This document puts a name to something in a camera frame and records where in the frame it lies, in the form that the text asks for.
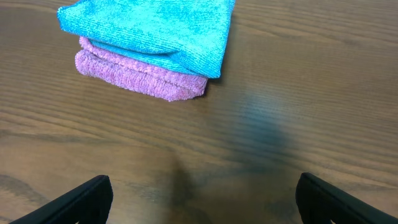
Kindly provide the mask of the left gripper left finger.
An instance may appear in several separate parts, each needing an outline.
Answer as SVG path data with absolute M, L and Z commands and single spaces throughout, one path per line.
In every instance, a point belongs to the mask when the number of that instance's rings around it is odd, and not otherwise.
M 113 189 L 98 175 L 10 224 L 106 224 Z

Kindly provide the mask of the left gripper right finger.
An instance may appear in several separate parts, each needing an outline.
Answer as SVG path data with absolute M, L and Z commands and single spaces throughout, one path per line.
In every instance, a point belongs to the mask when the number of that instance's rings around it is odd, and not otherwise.
M 295 201 L 303 224 L 397 224 L 396 217 L 309 172 L 298 180 Z

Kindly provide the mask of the blue microfibre cloth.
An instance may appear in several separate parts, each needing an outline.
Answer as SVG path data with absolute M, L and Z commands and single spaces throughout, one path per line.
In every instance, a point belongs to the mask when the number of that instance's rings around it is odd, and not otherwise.
M 167 70 L 219 78 L 234 0 L 86 0 L 60 7 L 61 30 Z

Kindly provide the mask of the folded purple cloth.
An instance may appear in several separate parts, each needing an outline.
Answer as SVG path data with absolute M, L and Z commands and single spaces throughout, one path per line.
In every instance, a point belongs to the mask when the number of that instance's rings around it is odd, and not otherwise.
M 167 101 L 190 100 L 205 92 L 208 79 L 172 72 L 94 46 L 80 37 L 82 49 L 75 55 L 76 69 L 120 88 Z

